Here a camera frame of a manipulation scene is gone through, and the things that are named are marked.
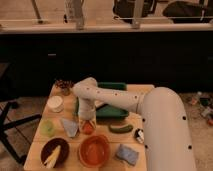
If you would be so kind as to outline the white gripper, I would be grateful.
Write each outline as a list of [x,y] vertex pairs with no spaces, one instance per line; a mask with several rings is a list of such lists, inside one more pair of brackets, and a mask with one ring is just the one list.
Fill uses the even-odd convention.
[[92,120],[94,131],[96,130],[96,108],[93,100],[79,100],[78,116],[80,118],[78,122],[80,133],[83,133],[84,120]]

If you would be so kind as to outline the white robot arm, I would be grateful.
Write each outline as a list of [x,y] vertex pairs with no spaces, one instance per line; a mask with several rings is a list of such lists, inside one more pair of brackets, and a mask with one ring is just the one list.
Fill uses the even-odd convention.
[[73,87],[79,99],[79,116],[94,114],[94,101],[137,113],[143,121],[147,171],[197,171],[186,111],[171,89],[157,87],[148,93],[105,89],[86,78]]

